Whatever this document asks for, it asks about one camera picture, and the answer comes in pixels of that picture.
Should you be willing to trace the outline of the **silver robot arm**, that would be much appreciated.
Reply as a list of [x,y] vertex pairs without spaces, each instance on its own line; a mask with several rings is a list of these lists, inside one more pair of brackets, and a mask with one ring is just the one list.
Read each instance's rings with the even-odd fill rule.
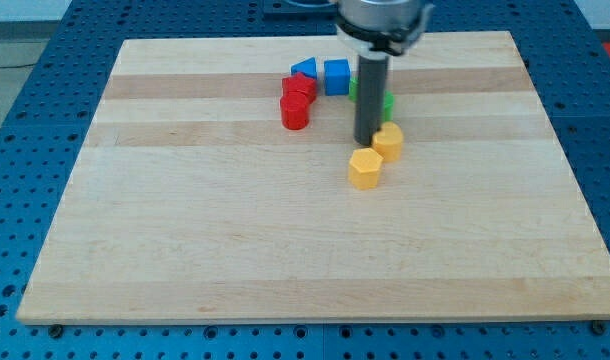
[[338,0],[336,28],[357,54],[354,140],[372,144],[380,130],[392,57],[404,55],[425,33],[435,5],[424,0]]

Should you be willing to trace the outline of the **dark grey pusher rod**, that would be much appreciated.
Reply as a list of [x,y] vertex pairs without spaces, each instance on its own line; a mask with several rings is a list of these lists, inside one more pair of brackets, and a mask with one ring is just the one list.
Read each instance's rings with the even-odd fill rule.
[[354,140],[370,146],[380,129],[389,68],[389,58],[358,57]]

